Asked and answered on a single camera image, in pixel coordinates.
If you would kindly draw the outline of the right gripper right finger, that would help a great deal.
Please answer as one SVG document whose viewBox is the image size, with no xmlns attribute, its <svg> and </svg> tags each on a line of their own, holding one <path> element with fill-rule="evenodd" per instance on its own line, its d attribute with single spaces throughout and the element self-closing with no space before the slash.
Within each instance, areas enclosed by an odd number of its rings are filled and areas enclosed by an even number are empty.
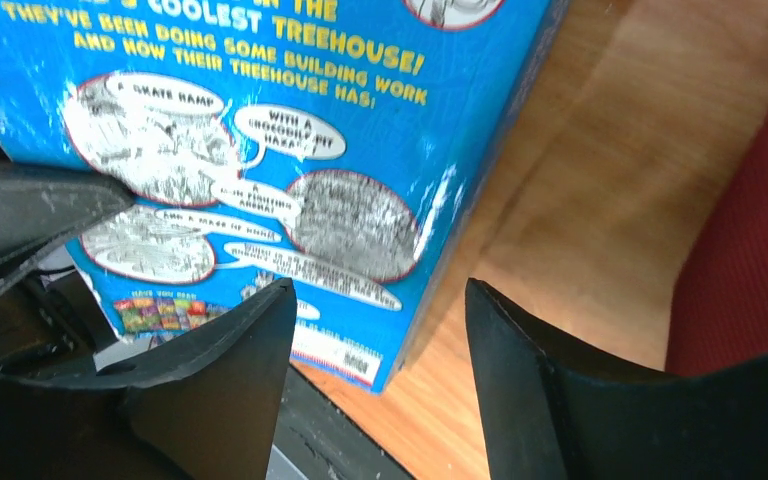
<svg viewBox="0 0 768 480">
<path fill-rule="evenodd" d="M 698 377 L 622 359 L 487 282 L 465 323 L 495 479 L 768 479 L 768 354 Z"/>
</svg>

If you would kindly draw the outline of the blue comic book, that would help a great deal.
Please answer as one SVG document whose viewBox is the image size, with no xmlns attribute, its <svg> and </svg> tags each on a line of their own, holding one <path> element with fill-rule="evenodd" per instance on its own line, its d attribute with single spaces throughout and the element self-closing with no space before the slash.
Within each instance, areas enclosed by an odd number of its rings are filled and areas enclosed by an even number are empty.
<svg viewBox="0 0 768 480">
<path fill-rule="evenodd" d="M 279 278 L 293 356 L 403 366 L 564 1 L 0 1 L 0 147 L 134 206 L 68 243 L 162 342 Z"/>
</svg>

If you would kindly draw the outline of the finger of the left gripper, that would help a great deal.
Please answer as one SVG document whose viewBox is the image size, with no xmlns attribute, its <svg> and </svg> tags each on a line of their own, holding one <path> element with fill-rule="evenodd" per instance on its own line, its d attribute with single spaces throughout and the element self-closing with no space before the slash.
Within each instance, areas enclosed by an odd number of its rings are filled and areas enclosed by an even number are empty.
<svg viewBox="0 0 768 480">
<path fill-rule="evenodd" d="M 134 203 L 112 177 L 0 160 L 0 296 L 65 242 Z"/>
</svg>

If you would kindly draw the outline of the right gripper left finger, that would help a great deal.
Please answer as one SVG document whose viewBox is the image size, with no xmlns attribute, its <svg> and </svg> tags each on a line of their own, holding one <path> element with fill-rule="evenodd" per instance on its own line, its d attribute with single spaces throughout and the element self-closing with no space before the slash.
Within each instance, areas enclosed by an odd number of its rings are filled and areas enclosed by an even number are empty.
<svg viewBox="0 0 768 480">
<path fill-rule="evenodd" d="M 262 479 L 295 328 L 280 279 L 98 372 L 0 373 L 0 479 Z"/>
</svg>

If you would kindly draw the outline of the red backpack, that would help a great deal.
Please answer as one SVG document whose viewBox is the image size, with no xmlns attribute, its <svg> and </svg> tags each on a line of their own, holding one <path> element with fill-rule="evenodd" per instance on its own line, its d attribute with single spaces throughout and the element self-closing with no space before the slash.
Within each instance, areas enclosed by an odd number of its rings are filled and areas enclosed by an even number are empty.
<svg viewBox="0 0 768 480">
<path fill-rule="evenodd" d="M 768 113 L 674 285 L 667 372 L 708 374 L 768 353 Z"/>
</svg>

